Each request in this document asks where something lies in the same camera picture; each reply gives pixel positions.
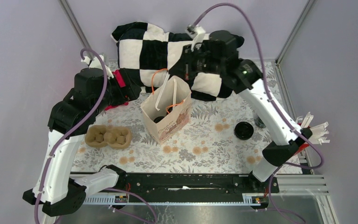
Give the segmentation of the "brown paper bag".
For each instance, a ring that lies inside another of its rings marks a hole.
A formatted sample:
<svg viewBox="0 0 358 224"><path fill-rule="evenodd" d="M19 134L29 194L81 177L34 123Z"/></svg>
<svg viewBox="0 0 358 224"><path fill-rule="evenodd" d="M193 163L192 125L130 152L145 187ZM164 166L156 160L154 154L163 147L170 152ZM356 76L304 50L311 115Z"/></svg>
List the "brown paper bag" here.
<svg viewBox="0 0 358 224"><path fill-rule="evenodd" d="M190 87L183 79L177 76L169 77L159 103L160 110L157 111L155 109L155 102L160 92L159 88L154 88L154 82L156 81L155 76L163 71L167 73L168 69L160 69L152 75L152 93L140 106L145 128L158 144L163 144L182 129L190 121L190 113L192 110ZM174 79L177 80L177 103L171 112ZM164 116L165 118L157 124L154 123L153 120L159 116Z"/></svg>

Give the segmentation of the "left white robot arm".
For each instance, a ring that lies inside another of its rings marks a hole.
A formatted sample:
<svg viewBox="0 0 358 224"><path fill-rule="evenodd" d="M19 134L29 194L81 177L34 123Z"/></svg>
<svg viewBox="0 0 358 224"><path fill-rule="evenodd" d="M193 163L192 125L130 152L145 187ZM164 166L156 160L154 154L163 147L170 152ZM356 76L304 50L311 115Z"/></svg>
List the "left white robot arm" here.
<svg viewBox="0 0 358 224"><path fill-rule="evenodd" d="M84 178L70 178L76 152L97 115L109 106L137 99L141 88L126 69L113 72L85 68L74 77L74 87L51 110L48 149L37 185L23 193L32 205L57 217L76 212L87 196L106 188L115 192L126 186L124 172L110 165Z"/></svg>

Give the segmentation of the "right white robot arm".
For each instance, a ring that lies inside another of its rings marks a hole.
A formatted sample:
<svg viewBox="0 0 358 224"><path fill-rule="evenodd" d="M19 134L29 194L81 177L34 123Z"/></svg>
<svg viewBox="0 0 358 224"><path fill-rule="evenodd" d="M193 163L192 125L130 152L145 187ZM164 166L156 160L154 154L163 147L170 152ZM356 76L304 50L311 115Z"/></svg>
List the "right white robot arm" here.
<svg viewBox="0 0 358 224"><path fill-rule="evenodd" d="M239 57L241 36L225 30L207 34L201 27L188 27L180 37L169 40L188 41L178 59L169 65L169 73L190 83L196 99L227 98L238 94L255 110L266 125L272 142L263 150L263 159L251 172L250 189L261 192L267 179L309 141L312 131L294 122L270 93L266 78L256 64Z"/></svg>

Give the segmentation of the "pink cloth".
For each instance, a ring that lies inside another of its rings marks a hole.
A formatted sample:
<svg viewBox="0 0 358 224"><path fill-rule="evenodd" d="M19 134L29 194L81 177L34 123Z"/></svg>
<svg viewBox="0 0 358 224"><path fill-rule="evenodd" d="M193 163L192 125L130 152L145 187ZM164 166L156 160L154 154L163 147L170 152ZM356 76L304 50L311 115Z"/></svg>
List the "pink cloth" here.
<svg viewBox="0 0 358 224"><path fill-rule="evenodd" d="M112 72L112 75L114 76L114 79L116 80L117 82L117 85L120 89L124 88L126 86L126 82L124 81L121 73L120 73L120 70L117 69L115 71ZM105 111L108 111L110 109L114 109L114 108L117 108L119 106L123 106L123 105L128 105L128 102L129 100L126 99L120 103L114 103L112 105L108 105L106 108L105 108Z"/></svg>

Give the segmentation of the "stack of black cups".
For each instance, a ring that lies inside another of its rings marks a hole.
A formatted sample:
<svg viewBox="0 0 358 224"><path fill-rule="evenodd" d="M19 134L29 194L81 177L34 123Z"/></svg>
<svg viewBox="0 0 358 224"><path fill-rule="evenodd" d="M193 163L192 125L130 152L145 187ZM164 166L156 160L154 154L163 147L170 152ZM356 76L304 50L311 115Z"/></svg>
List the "stack of black cups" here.
<svg viewBox="0 0 358 224"><path fill-rule="evenodd" d="M264 122L262 121L262 119L259 116L256 116L255 124L259 128L266 128L266 125L264 124Z"/></svg>

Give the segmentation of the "brown cardboard cup carrier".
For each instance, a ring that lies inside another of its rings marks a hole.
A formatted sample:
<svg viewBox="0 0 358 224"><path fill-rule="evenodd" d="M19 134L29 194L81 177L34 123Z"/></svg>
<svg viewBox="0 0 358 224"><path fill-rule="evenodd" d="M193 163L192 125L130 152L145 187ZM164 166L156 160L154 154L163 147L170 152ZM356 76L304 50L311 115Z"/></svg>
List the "brown cardboard cup carrier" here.
<svg viewBox="0 0 358 224"><path fill-rule="evenodd" d="M123 126L91 126L84 138L89 147L102 148L109 146L112 149L126 149L131 144L132 132Z"/></svg>

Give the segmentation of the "black coffee cup lid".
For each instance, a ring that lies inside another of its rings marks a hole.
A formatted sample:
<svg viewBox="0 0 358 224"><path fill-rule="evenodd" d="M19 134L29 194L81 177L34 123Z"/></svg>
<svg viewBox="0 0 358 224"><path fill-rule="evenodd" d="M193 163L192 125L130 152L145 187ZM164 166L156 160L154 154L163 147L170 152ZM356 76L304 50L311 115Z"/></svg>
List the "black coffee cup lid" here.
<svg viewBox="0 0 358 224"><path fill-rule="evenodd" d="M153 120L153 122L157 124L157 123L159 123L160 121L162 121L164 118L165 118L164 116L156 117L156 118Z"/></svg>

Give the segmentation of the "white straw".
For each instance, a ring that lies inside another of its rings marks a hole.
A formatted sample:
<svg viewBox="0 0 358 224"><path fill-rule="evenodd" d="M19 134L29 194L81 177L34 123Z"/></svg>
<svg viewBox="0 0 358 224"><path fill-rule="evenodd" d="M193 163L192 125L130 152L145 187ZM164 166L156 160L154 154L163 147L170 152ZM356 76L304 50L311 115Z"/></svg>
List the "white straw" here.
<svg viewBox="0 0 358 224"><path fill-rule="evenodd" d="M172 98L172 106L171 106L171 112L175 108L177 103L177 80L173 80L173 98Z"/></svg>
<svg viewBox="0 0 358 224"><path fill-rule="evenodd" d="M160 101L161 101L162 94L164 93L164 90L165 90L166 84L167 84L167 82L168 82L168 80L169 80L169 77L170 77L170 75L167 73L166 76L165 76L165 78L164 78L163 84L159 87L160 92L158 93L158 97L157 97L157 100L156 100L156 102L155 102L155 109L156 109L157 111L160 110L160 108L159 108L159 103L160 103Z"/></svg>

